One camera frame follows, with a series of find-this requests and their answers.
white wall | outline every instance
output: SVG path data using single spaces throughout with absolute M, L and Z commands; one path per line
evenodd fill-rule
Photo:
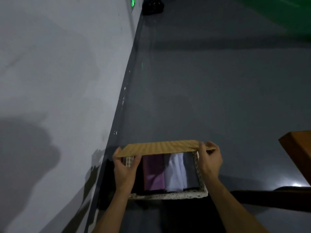
M 80 208 L 141 11 L 129 2 L 1 0 L 0 231 L 61 232 Z

forearm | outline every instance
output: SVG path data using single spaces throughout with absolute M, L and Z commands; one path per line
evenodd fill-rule
M 205 177 L 204 182 L 227 232 L 267 232 L 218 178 Z
M 125 212 L 128 195 L 116 192 L 109 207 L 96 224 L 93 233 L 118 233 Z

tan woven lid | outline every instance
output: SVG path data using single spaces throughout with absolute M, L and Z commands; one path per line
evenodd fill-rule
M 213 150 L 215 147 L 206 147 L 206 150 Z M 136 143 L 127 145 L 116 157 L 130 157 L 138 154 L 171 154 L 182 152 L 193 152 L 199 150 L 199 141 L 183 140 L 183 141 L 162 141 L 150 143 Z

black bag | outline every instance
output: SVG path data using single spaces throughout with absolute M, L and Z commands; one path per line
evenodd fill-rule
M 162 13 L 164 4 L 161 0 L 144 0 L 142 3 L 142 14 L 143 15 L 154 15 Z

hand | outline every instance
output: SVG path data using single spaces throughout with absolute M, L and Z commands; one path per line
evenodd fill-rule
M 218 145 L 211 141 L 207 142 L 206 145 L 214 146 L 216 149 L 213 150 L 211 154 L 208 154 L 204 143 L 200 142 L 198 166 L 204 181 L 206 178 L 218 178 L 219 169 L 222 164 L 222 157 Z
M 114 154 L 119 153 L 121 150 L 122 149 L 120 147 L 117 148 Z M 115 164 L 114 173 L 116 182 L 116 193 L 118 192 L 119 194 L 128 197 L 132 191 L 136 177 L 136 170 L 140 163 L 140 160 L 142 159 L 142 156 L 135 156 L 131 167 L 126 167 L 125 165 L 123 165 L 121 158 L 117 158 L 115 156 L 113 156 L 112 158 Z

